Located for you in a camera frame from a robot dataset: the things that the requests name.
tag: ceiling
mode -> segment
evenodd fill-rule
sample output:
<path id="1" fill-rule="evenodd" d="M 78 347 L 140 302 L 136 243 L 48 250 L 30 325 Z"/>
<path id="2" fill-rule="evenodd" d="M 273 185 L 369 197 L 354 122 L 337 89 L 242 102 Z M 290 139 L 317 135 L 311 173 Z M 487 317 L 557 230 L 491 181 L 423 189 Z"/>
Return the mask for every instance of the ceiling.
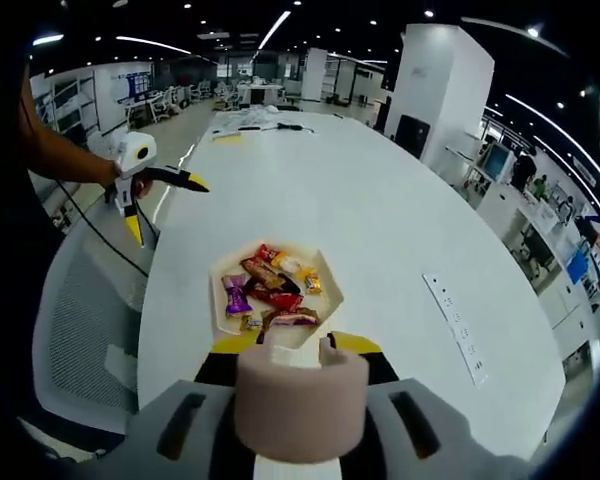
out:
<path id="1" fill-rule="evenodd" d="M 224 45 L 222 48 L 230 48 L 229 54 L 239 55 L 240 51 L 253 51 L 285 10 L 291 15 L 271 37 L 267 50 L 302 54 L 309 47 L 319 47 L 360 59 L 387 60 L 390 66 L 400 58 L 395 50 L 401 50 L 400 33 L 407 23 L 458 24 L 495 60 L 488 104 L 504 115 L 496 119 L 509 124 L 513 121 L 511 128 L 528 139 L 537 135 L 568 161 L 567 154 L 584 160 L 553 127 L 505 97 L 513 95 L 559 124 L 600 165 L 600 84 L 592 79 L 595 72 L 600 81 L 600 59 L 594 55 L 600 45 L 599 8 L 525 0 L 511 5 L 481 0 L 375 0 L 364 8 L 350 0 L 302 0 L 301 5 L 295 5 L 294 0 L 220 3 L 128 0 L 120 8 L 112 7 L 113 0 L 64 0 L 65 6 L 59 0 L 51 3 L 39 32 L 63 33 L 65 38 L 34 47 L 33 72 L 49 68 L 58 72 L 84 66 L 86 62 L 109 63 L 115 57 L 118 61 L 135 57 L 168 61 L 187 56 L 162 47 L 119 41 L 115 39 L 118 35 L 165 43 L 207 58 L 224 53 L 218 50 L 220 44 Z M 398 7 L 399 3 L 407 5 Z M 426 9 L 435 12 L 434 18 L 424 15 Z M 466 23 L 463 17 L 486 19 L 522 30 L 536 27 L 542 39 L 567 52 L 569 58 L 528 36 Z M 210 32 L 228 32 L 230 36 L 219 42 L 197 37 Z M 257 36 L 241 38 L 241 33 Z M 582 90 L 586 91 L 584 97 L 580 96 Z M 558 102 L 564 104 L 563 109 L 558 108 Z M 600 176 L 592 173 L 599 180 L 594 189 L 599 195 Z"/>

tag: person's arm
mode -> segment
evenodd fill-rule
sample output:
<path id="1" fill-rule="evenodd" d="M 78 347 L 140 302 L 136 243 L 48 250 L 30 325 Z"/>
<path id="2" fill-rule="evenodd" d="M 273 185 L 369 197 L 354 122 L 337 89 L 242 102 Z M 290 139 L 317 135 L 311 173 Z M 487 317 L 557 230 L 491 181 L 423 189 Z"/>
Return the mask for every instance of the person's arm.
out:
<path id="1" fill-rule="evenodd" d="M 18 117 L 20 134 L 35 152 L 24 158 L 30 170 L 55 180 L 99 183 L 105 188 L 118 176 L 114 162 L 77 147 L 40 121 L 31 93 L 29 66 L 22 79 Z"/>

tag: power outlet strip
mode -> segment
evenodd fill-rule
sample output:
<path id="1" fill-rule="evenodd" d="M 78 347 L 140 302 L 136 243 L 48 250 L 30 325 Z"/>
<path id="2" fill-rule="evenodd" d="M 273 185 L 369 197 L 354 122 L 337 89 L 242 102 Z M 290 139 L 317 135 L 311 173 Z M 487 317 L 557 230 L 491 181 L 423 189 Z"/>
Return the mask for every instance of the power outlet strip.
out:
<path id="1" fill-rule="evenodd" d="M 479 387 L 488 377 L 484 358 L 478 352 L 469 326 L 460 312 L 458 302 L 449 291 L 448 282 L 445 282 L 438 274 L 424 274 L 422 278 L 436 299 L 436 303 L 442 311 L 447 325 L 453 332 L 453 337 L 458 347 L 460 347 L 460 352 L 469 369 L 473 384 Z"/>

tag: white pillar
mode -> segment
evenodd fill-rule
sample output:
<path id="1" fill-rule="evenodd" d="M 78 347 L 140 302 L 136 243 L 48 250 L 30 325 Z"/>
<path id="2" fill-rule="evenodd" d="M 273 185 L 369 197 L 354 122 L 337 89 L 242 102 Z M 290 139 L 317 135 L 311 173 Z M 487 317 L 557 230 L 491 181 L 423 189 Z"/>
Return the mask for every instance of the white pillar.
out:
<path id="1" fill-rule="evenodd" d="M 322 81 L 326 71 L 327 51 L 312 48 L 307 55 L 307 61 L 302 76 L 302 99 L 320 101 Z"/>
<path id="2" fill-rule="evenodd" d="M 402 115 L 429 124 L 420 160 L 433 170 L 448 161 L 445 145 L 477 135 L 487 103 L 494 61 L 457 26 L 407 26 L 400 69 L 385 135 L 398 130 Z"/>

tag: window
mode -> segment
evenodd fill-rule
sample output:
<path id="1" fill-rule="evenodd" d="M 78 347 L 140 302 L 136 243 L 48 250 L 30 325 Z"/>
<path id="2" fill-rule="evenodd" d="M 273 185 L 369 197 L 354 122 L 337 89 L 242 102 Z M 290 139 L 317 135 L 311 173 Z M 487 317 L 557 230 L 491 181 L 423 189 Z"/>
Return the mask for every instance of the window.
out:
<path id="1" fill-rule="evenodd" d="M 246 75 L 247 77 L 253 76 L 253 64 L 252 63 L 238 64 L 238 73 L 240 73 L 240 75 Z"/>
<path id="2" fill-rule="evenodd" d="M 218 78 L 229 78 L 231 76 L 231 65 L 218 65 Z"/>

